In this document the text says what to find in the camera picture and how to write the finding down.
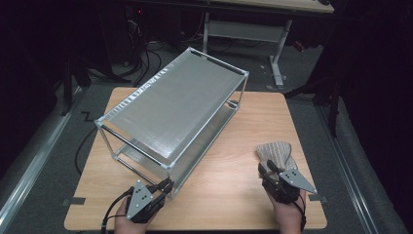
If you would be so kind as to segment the black metal stand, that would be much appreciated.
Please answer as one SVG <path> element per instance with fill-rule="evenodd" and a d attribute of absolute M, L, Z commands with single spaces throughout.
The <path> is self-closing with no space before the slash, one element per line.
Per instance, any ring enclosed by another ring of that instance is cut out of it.
<path fill-rule="evenodd" d="M 72 108 L 74 96 L 72 81 L 75 80 L 81 88 L 88 88 L 92 81 L 88 74 L 88 61 L 82 57 L 69 58 L 64 64 L 63 76 L 63 110 L 61 116 L 65 116 Z"/>
<path fill-rule="evenodd" d="M 336 121 L 339 114 L 339 97 L 341 83 L 338 78 L 325 77 L 318 81 L 310 81 L 306 85 L 284 94 L 285 98 L 293 98 L 301 94 L 314 94 L 312 102 L 315 106 L 327 106 L 327 127 L 337 137 Z"/>

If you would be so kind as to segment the beige striped towel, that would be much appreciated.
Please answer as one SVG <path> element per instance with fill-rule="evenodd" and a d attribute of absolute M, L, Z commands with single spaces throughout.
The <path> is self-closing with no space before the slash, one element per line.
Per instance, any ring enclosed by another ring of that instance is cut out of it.
<path fill-rule="evenodd" d="M 267 166 L 269 160 L 277 166 L 280 172 L 297 169 L 297 164 L 291 156 L 291 144 L 289 142 L 275 141 L 258 145 L 257 154 L 260 164 L 267 171 L 269 177 L 274 180 L 278 180 L 279 176 Z"/>

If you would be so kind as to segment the person's left hand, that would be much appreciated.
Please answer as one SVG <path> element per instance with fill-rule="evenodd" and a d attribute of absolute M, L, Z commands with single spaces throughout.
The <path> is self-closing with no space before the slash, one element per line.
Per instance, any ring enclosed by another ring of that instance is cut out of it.
<path fill-rule="evenodd" d="M 114 223 L 114 230 L 116 227 L 126 227 L 126 226 L 141 226 L 145 227 L 146 230 L 149 226 L 148 223 L 134 223 L 126 218 L 126 206 L 127 200 L 124 199 L 120 207 L 116 212 L 115 223 Z"/>

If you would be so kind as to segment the aluminium floor rail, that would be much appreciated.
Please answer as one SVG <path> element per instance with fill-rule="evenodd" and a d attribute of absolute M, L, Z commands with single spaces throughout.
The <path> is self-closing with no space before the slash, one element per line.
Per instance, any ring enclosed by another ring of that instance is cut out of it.
<path fill-rule="evenodd" d="M 339 173 L 349 193 L 353 207 L 363 227 L 364 233 L 379 234 L 376 223 L 373 220 L 371 212 L 366 204 L 366 200 L 359 189 L 357 180 L 349 167 L 341 145 L 338 139 L 331 133 L 329 129 L 326 110 L 323 107 L 319 106 L 316 106 L 315 110 L 332 145 L 334 151 L 333 155 L 337 162 Z"/>
<path fill-rule="evenodd" d="M 60 209 L 74 194 L 79 179 L 76 163 L 82 134 L 88 125 L 81 119 L 86 88 L 74 91 L 72 108 L 61 116 L 60 101 L 0 180 L 0 233 L 28 209 L 31 215 Z"/>

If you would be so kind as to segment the grey two-tier shoe rack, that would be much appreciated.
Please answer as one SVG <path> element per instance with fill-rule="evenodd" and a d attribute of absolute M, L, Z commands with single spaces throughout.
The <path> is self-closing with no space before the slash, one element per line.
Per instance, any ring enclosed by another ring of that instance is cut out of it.
<path fill-rule="evenodd" d="M 95 121 L 113 159 L 174 197 L 240 108 L 249 73 L 191 47 Z"/>

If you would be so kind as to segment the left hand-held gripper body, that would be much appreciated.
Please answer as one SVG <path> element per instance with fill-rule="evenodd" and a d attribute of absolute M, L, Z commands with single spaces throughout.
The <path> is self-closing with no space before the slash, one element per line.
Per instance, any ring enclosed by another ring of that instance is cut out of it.
<path fill-rule="evenodd" d="M 127 200 L 127 219 L 133 223 L 147 223 L 164 206 L 165 197 L 157 185 L 145 185 L 138 180 Z"/>

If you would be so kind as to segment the dark computer with red light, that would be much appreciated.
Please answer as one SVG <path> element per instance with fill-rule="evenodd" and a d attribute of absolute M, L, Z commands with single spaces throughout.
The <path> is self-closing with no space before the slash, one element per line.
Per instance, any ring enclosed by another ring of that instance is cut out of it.
<path fill-rule="evenodd" d="M 126 6 L 125 7 L 125 18 L 126 18 L 126 27 L 127 33 L 133 43 L 136 43 L 141 36 L 142 33 L 142 22 L 144 18 L 143 9 L 137 8 L 133 6 Z"/>

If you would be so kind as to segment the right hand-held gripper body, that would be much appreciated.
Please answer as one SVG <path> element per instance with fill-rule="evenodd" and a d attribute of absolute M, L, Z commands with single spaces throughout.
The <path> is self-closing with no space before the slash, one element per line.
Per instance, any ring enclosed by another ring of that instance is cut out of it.
<path fill-rule="evenodd" d="M 290 204 L 295 202 L 301 190 L 313 194 L 318 193 L 297 169 L 286 170 L 278 174 L 264 172 L 262 176 L 263 187 L 279 203 Z"/>

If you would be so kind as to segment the person's right hand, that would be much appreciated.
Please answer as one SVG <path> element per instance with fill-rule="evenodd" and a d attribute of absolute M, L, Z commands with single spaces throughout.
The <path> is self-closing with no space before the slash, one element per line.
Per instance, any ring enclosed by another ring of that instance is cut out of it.
<path fill-rule="evenodd" d="M 268 194 L 273 206 L 275 221 L 279 225 L 279 228 L 300 228 L 303 212 L 305 212 L 305 195 L 306 192 L 301 190 L 298 199 L 294 203 L 283 204 L 277 202 L 270 194 Z"/>

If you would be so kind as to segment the white-legged desk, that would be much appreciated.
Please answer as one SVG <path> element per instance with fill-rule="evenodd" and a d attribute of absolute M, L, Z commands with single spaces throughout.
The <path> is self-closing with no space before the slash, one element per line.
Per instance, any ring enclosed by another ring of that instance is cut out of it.
<path fill-rule="evenodd" d="M 252 11 L 258 18 L 263 17 L 264 10 L 271 13 L 278 12 L 287 14 L 314 14 L 316 16 L 328 16 L 334 12 L 334 8 L 329 0 L 205 0 L 209 7 L 215 6 L 223 9 L 237 8 L 238 15 L 241 14 L 244 21 L 234 19 L 210 19 L 209 13 L 205 14 L 204 22 L 204 44 L 203 50 L 207 52 L 207 42 L 209 37 L 223 37 L 232 39 L 243 39 L 249 41 L 261 41 L 276 43 L 274 54 L 269 56 L 269 63 L 273 72 L 275 86 L 282 88 L 285 77 L 281 75 L 279 69 L 279 58 L 282 53 L 289 29 L 292 25 L 292 18 L 284 20 L 282 25 L 274 26 L 269 23 L 245 22 L 247 14 L 241 13 L 241 8 Z"/>

